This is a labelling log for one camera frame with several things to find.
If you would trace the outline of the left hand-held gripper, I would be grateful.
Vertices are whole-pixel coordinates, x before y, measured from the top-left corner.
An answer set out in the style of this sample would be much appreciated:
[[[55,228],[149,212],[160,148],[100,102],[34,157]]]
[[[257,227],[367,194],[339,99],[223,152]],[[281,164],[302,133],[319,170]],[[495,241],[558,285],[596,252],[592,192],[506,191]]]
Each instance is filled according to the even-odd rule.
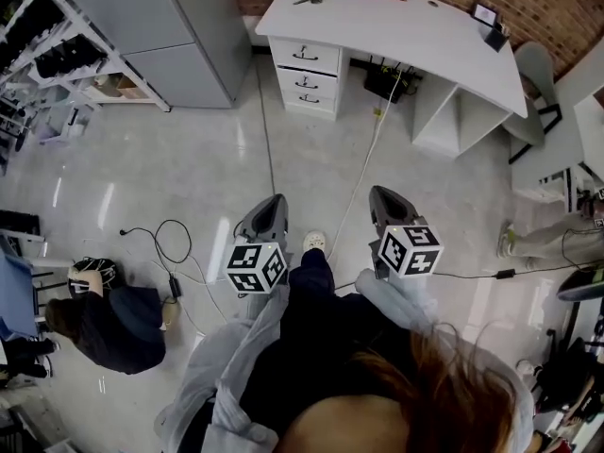
[[[289,232],[289,205],[282,193],[261,201],[243,218],[241,234],[226,248],[223,272],[237,294],[270,294],[285,284],[292,254],[280,243]]]

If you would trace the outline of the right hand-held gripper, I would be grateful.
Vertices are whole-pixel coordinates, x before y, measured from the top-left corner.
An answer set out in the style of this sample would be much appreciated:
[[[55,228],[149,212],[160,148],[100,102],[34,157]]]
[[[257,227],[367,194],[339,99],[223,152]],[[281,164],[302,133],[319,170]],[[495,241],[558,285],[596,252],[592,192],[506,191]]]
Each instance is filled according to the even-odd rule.
[[[369,244],[378,279],[427,277],[444,252],[434,226],[412,225],[419,218],[414,205],[400,194],[374,185],[369,193],[372,223],[384,229]]]

